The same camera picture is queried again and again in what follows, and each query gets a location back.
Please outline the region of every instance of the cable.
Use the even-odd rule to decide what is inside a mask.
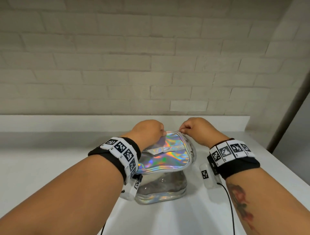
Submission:
[[[102,235],[104,227],[105,227],[105,224],[104,224],[104,226],[102,227],[102,230],[101,230],[100,235]]]
[[[233,219],[233,206],[232,206],[232,202],[231,202],[231,200],[230,200],[230,197],[229,197],[229,194],[228,194],[228,191],[227,191],[227,189],[225,188],[225,186],[224,185],[222,185],[221,183],[217,183],[218,185],[221,185],[221,186],[223,186],[223,188],[225,189],[225,191],[226,191],[226,193],[227,193],[227,196],[228,196],[228,199],[229,199],[229,203],[230,203],[230,209],[232,210],[232,230],[233,230],[233,235],[235,235],[235,222],[234,222],[234,219]]]

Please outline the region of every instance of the person's right hand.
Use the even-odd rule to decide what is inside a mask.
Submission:
[[[189,135],[198,144],[207,146],[208,148],[229,139],[226,135],[215,129],[210,122],[201,117],[189,118],[187,121],[183,122],[179,131],[182,134]]]

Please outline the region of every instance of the tattoo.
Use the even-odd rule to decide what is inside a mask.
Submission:
[[[240,213],[241,218],[246,221],[246,223],[249,225],[250,229],[257,232],[257,230],[254,228],[254,226],[251,224],[253,222],[253,214],[246,211],[247,203],[249,203],[246,200],[246,192],[242,187],[239,185],[234,184],[227,184],[227,188],[230,194],[230,197],[233,200],[233,203],[236,207],[236,210]]]

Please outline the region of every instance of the wall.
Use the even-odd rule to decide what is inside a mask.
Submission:
[[[310,68],[309,0],[0,0],[0,114],[250,115]]]
[[[272,153],[310,185],[310,95]]]

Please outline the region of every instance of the person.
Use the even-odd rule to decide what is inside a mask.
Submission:
[[[203,118],[190,118],[180,131],[211,148],[229,138]],[[122,135],[140,151],[165,135],[164,126],[146,120]],[[90,155],[57,176],[0,219],[1,235],[97,234],[123,186],[118,168],[101,155]],[[309,234],[310,212],[262,168],[226,179],[247,235]]]

